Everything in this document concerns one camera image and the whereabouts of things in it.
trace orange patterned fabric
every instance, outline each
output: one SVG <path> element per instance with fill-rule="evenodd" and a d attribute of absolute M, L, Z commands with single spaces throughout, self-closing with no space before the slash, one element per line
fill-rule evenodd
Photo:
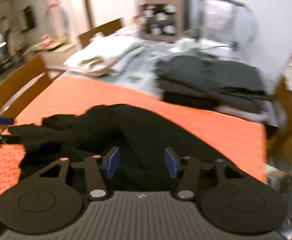
<path fill-rule="evenodd" d="M 16 124 L 40 125 L 54 114 L 82 114 L 95 105 L 125 103 L 151 110 L 202 139 L 238 167 L 264 181 L 264 127 L 237 117 L 177 106 L 158 98 L 87 78 L 62 76 L 46 88 L 16 119 Z M 21 145 L 0 147 L 0 194 L 18 182 L 18 165 L 25 151 Z"/>

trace wooden chair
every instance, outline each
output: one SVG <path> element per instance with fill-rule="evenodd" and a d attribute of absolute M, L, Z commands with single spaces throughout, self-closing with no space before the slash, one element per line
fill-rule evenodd
<path fill-rule="evenodd" d="M 269 155 L 280 155 L 289 165 L 292 165 L 292 91 L 288 90 L 287 80 L 281 77 L 273 101 L 278 101 L 287 116 L 286 126 L 274 134 L 267 142 Z"/>
<path fill-rule="evenodd" d="M 100 25 L 96 28 L 93 28 L 85 33 L 82 33 L 78 36 L 80 43 L 82 47 L 86 47 L 89 45 L 89 39 L 93 38 L 96 33 L 102 32 L 104 36 L 109 36 L 110 34 L 113 34 L 115 31 L 122 28 L 122 18 L 119 18 L 117 20 L 105 23 L 103 25 Z"/>
<path fill-rule="evenodd" d="M 17 115 L 35 99 L 46 87 L 51 84 L 47 69 L 39 55 L 25 65 L 19 68 L 11 76 L 9 76 L 2 84 L 0 84 L 0 111 L 3 106 L 33 78 L 41 75 L 36 82 L 25 90 L 4 112 L 1 116 L 17 117 Z"/>

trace black cloth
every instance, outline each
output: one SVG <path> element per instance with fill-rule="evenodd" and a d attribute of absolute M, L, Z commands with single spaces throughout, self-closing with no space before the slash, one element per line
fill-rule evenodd
<path fill-rule="evenodd" d="M 196 98 L 167 91 L 163 94 L 163 101 L 174 105 L 188 106 L 211 111 L 215 110 L 215 108 L 219 106 L 219 102 L 214 99 Z"/>
<path fill-rule="evenodd" d="M 239 110 L 260 113 L 268 100 L 257 68 L 233 61 L 178 55 L 156 63 L 159 87 L 165 91 L 211 98 Z"/>
<path fill-rule="evenodd" d="M 110 192 L 174 190 L 177 182 L 171 179 L 164 163 L 166 147 L 172 147 L 179 156 L 194 156 L 204 163 L 227 159 L 171 121 L 124 104 L 94 106 L 80 116 L 53 115 L 44 118 L 42 126 L 11 126 L 9 132 L 21 137 L 26 151 L 19 166 L 20 179 L 59 158 L 82 162 L 94 154 L 104 156 L 118 146 L 120 165 L 114 177 L 105 180 Z"/>

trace blue gripper pad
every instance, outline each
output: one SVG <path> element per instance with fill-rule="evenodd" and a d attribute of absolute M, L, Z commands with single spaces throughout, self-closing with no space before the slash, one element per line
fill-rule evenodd
<path fill-rule="evenodd" d="M 14 124 L 14 118 L 0 116 L 0 125 L 13 125 L 13 124 Z"/>
<path fill-rule="evenodd" d="M 117 147 L 113 154 L 107 160 L 107 167 L 105 169 L 105 176 L 112 178 L 120 162 L 120 151 Z"/>
<path fill-rule="evenodd" d="M 168 148 L 166 148 L 164 150 L 164 160 L 165 160 L 165 165 L 169 171 L 170 176 L 173 179 L 178 178 L 179 168 L 181 166 L 180 158 L 175 156 L 173 152 L 171 152 Z"/>

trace circular pad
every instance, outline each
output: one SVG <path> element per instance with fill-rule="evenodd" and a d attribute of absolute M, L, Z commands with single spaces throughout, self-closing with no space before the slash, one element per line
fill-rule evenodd
<path fill-rule="evenodd" d="M 265 201 L 256 193 L 237 192 L 228 197 L 228 204 L 239 212 L 254 213 L 265 206 Z"/>
<path fill-rule="evenodd" d="M 0 196 L 0 221 L 24 234 L 61 229 L 80 214 L 81 195 L 59 179 L 21 181 Z"/>
<path fill-rule="evenodd" d="M 277 192 L 237 189 L 242 191 L 216 186 L 202 196 L 200 208 L 212 224 L 231 233 L 262 234 L 283 222 L 287 204 Z"/>
<path fill-rule="evenodd" d="M 24 194 L 19 199 L 19 206 L 29 212 L 42 212 L 51 208 L 56 202 L 56 197 L 46 191 L 32 191 Z"/>

